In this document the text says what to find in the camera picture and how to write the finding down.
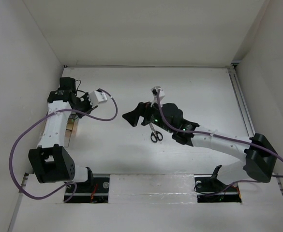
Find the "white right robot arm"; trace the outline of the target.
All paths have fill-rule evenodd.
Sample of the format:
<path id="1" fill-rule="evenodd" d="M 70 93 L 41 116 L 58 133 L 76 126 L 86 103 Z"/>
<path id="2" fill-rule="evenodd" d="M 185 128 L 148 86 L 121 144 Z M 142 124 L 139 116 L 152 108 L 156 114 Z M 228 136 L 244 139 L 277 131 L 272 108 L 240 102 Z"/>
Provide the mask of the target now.
<path id="1" fill-rule="evenodd" d="M 237 159 L 229 165 L 219 164 L 214 168 L 206 186 L 212 191 L 222 191 L 237 182 L 268 183 L 274 177 L 273 170 L 277 153 L 259 133 L 253 137 L 228 137 L 215 130 L 186 120 L 183 111 L 174 103 L 158 105 L 140 102 L 137 107 L 122 115 L 132 127 L 140 118 L 142 126 L 156 125 L 172 134 L 172 139 L 181 145 L 211 149 Z"/>

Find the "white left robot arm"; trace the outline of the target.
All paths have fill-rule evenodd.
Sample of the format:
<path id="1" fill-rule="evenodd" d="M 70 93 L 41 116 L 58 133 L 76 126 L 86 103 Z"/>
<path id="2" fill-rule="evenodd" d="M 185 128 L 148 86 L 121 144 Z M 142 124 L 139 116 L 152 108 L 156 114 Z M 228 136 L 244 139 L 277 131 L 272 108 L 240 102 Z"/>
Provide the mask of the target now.
<path id="1" fill-rule="evenodd" d="M 48 98 L 48 113 L 55 113 L 45 124 L 43 135 L 36 149 L 29 151 L 29 160 L 40 183 L 75 182 L 81 190 L 87 192 L 93 189 L 94 179 L 89 167 L 76 166 L 74 160 L 66 151 L 65 133 L 70 111 L 73 109 L 89 114 L 95 108 L 88 93 L 77 96 L 76 80 L 71 77 L 60 78 L 60 86 L 50 92 Z"/>

